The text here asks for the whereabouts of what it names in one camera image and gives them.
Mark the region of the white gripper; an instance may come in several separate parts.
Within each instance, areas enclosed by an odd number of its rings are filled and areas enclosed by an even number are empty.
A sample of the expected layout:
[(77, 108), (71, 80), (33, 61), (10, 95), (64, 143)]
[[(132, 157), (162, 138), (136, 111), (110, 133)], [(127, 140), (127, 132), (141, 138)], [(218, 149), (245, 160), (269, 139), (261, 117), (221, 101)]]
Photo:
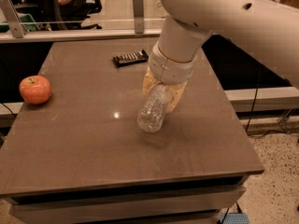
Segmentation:
[(148, 97), (151, 90), (160, 84), (166, 84), (167, 107), (171, 113), (180, 101), (185, 91), (187, 80), (192, 76), (197, 58), (187, 63), (175, 62), (166, 58), (155, 44), (149, 56), (149, 67), (143, 79), (143, 96)]

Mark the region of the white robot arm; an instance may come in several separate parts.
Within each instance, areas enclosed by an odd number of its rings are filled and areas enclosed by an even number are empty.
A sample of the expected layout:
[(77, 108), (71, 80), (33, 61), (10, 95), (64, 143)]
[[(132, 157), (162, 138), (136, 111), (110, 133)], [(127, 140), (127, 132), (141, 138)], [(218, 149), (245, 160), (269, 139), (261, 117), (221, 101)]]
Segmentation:
[(299, 9), (269, 0), (161, 0), (167, 12), (149, 56), (143, 95), (157, 85), (171, 92), (173, 111), (197, 52), (212, 34), (229, 38), (264, 66), (299, 85)]

